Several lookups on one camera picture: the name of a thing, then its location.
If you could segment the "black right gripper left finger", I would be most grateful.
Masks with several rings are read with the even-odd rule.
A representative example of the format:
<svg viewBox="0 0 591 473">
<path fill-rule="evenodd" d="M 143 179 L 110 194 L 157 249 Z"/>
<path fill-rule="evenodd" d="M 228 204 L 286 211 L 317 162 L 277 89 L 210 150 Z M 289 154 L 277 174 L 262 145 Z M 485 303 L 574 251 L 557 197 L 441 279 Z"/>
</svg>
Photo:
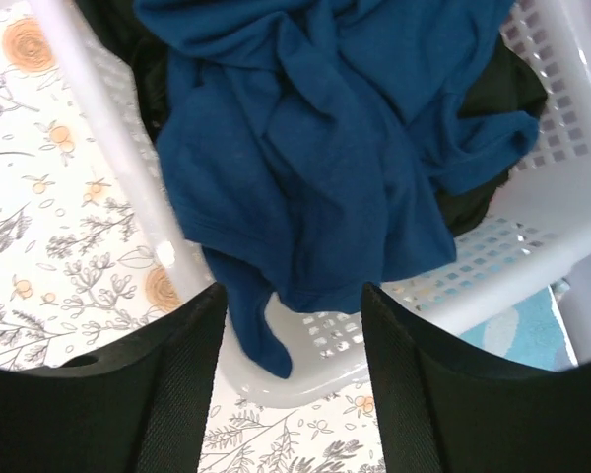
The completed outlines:
<svg viewBox="0 0 591 473">
<path fill-rule="evenodd" d="M 227 312 L 212 285 L 57 368 L 0 369 L 0 472 L 194 472 Z"/>
</svg>

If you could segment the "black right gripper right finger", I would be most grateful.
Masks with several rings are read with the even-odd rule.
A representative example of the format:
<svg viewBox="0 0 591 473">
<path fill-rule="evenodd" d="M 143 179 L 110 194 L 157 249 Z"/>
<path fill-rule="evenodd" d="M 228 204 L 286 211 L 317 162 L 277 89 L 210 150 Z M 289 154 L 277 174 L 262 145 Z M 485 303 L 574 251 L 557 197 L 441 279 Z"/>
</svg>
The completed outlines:
<svg viewBox="0 0 591 473">
<path fill-rule="evenodd" d="M 361 319 L 388 471 L 591 472 L 591 362 L 561 372 L 511 362 L 373 285 Z"/>
</svg>

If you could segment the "dark blue t shirt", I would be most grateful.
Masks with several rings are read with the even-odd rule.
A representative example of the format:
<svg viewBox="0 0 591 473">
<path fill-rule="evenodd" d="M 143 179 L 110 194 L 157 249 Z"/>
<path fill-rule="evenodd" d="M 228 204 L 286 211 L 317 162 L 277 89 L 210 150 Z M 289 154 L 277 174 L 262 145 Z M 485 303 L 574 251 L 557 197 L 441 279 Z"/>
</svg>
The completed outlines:
<svg viewBox="0 0 591 473">
<path fill-rule="evenodd" d="M 272 296 L 355 313 L 361 287 L 452 262 L 435 194 L 458 195 L 534 146 L 523 110 L 459 111 L 508 1 L 138 1 L 168 48 L 157 140 L 187 239 L 229 293 L 244 353 L 286 378 Z"/>
</svg>

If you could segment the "light blue polka dot cloth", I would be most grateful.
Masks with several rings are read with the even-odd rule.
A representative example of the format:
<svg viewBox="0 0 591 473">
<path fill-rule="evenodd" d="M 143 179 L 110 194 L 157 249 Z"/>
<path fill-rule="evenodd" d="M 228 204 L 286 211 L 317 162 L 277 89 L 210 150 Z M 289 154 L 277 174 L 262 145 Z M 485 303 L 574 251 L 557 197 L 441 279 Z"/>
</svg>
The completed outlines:
<svg viewBox="0 0 591 473">
<path fill-rule="evenodd" d="M 550 287 L 464 332 L 460 338 L 498 357 L 542 370 L 557 372 L 578 365 Z"/>
</svg>

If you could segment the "floral patterned table mat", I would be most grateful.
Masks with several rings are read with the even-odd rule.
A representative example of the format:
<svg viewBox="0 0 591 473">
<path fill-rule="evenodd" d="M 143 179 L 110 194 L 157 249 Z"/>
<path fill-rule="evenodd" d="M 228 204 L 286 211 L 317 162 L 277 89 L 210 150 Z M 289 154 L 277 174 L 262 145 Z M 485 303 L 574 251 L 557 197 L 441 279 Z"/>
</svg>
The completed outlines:
<svg viewBox="0 0 591 473">
<path fill-rule="evenodd" d="M 0 369 L 56 367 L 179 305 L 28 3 L 0 1 Z M 215 379 L 203 472 L 381 472 L 359 382 L 271 409 Z"/>
</svg>

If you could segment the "white plastic laundry basket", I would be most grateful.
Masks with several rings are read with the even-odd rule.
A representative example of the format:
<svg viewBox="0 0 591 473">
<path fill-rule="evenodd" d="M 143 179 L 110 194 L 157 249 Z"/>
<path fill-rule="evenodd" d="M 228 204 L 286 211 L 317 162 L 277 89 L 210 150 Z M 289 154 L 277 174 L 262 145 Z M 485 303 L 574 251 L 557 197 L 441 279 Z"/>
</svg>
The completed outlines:
<svg viewBox="0 0 591 473">
<path fill-rule="evenodd" d="M 32 10 L 149 246 L 178 296 L 192 299 L 211 275 L 164 196 L 129 69 L 102 48 L 71 2 L 34 1 Z M 591 1 L 520 1 L 503 35 L 548 91 L 539 140 L 487 219 L 457 239 L 455 263 L 385 287 L 453 334 L 547 287 L 591 254 Z M 292 357 L 289 378 L 260 369 L 232 328 L 224 332 L 220 371 L 250 401 L 298 407 L 367 377 L 358 316 L 296 314 L 271 301 L 266 318 Z"/>
</svg>

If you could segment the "black garment in basket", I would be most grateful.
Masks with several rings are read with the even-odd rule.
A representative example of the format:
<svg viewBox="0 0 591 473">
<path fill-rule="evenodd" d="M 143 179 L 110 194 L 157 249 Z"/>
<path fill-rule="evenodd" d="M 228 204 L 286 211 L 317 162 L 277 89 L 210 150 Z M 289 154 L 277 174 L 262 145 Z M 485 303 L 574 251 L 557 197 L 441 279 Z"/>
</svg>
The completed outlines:
<svg viewBox="0 0 591 473">
<path fill-rule="evenodd" d="M 133 73 L 141 120 L 154 141 L 166 122 L 166 45 L 137 19 L 133 3 L 118 1 L 78 1 L 81 14 L 99 42 Z M 461 118 L 524 111 L 542 116 L 547 92 L 537 74 L 512 52 L 499 37 L 492 59 L 469 89 L 458 111 Z M 463 235 L 485 218 L 493 196 L 509 179 L 506 169 L 487 183 L 464 194 L 435 193 L 440 212 L 454 236 Z"/>
</svg>

